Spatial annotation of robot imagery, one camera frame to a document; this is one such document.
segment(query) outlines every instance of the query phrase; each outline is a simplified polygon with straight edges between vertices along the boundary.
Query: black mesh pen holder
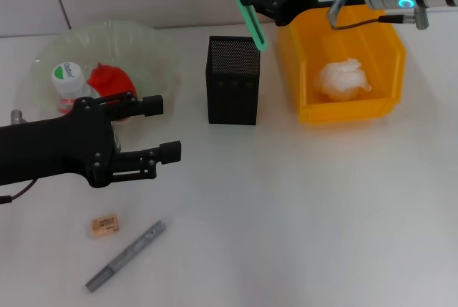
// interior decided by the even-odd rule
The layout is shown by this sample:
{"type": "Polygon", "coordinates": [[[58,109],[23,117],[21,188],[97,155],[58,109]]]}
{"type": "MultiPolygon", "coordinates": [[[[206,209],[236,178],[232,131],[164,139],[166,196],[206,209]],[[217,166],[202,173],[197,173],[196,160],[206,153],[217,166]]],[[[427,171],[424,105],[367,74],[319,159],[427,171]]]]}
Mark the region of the black mesh pen holder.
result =
{"type": "Polygon", "coordinates": [[[260,52],[250,37],[210,36],[208,122],[256,125],[260,52]]]}

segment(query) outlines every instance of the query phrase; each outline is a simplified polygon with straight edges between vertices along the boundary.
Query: yellow bin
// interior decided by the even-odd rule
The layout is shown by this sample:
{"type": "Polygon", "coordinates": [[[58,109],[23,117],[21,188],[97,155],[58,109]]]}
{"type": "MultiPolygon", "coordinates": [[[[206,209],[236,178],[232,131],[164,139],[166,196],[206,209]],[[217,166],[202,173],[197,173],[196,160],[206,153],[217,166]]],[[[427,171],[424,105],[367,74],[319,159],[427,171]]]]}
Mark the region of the yellow bin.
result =
{"type": "MultiPolygon", "coordinates": [[[[286,27],[278,28],[278,47],[291,88],[299,121],[307,123],[364,120],[390,113],[400,101],[406,50],[390,24],[369,24],[335,31],[326,19],[327,9],[303,12],[286,27]],[[313,87],[330,62],[354,58],[362,63],[370,92],[355,100],[333,102],[313,87]]],[[[367,6],[346,6],[339,26],[374,19],[384,14],[367,6]]]]}

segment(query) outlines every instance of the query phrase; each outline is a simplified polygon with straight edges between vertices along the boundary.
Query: gray marker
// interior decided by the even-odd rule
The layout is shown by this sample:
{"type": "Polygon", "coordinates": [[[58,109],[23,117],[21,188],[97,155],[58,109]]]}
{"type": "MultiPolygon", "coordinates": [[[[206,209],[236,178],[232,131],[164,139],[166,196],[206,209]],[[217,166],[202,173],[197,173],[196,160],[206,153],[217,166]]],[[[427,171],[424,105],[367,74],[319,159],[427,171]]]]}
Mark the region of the gray marker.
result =
{"type": "Polygon", "coordinates": [[[129,263],[136,255],[146,248],[154,239],[165,231],[162,221],[155,223],[149,230],[143,233],[136,241],[127,246],[114,260],[105,266],[92,280],[86,283],[86,288],[94,293],[103,283],[107,282],[124,265],[129,263]]]}

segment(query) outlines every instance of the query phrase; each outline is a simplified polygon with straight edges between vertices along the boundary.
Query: green pen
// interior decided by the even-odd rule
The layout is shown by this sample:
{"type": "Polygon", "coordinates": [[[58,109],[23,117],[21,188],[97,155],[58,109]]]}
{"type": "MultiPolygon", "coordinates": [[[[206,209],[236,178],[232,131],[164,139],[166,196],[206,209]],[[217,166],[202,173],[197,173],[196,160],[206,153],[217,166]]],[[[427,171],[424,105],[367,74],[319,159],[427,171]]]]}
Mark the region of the green pen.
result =
{"type": "Polygon", "coordinates": [[[256,47],[259,49],[259,51],[264,52],[267,49],[267,41],[265,39],[263,30],[260,27],[258,17],[256,16],[255,8],[252,6],[243,6],[240,0],[236,1],[256,47]]]}

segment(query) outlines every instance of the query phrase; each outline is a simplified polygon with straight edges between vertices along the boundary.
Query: eraser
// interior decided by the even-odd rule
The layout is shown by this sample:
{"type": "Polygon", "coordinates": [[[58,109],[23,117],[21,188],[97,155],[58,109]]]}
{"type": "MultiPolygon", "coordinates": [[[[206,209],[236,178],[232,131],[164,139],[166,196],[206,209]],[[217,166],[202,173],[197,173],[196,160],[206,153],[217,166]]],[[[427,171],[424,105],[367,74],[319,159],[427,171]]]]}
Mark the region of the eraser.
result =
{"type": "Polygon", "coordinates": [[[92,236],[94,238],[101,238],[116,233],[118,230],[120,230],[120,225],[117,222],[117,216],[115,214],[92,221],[92,236]]]}

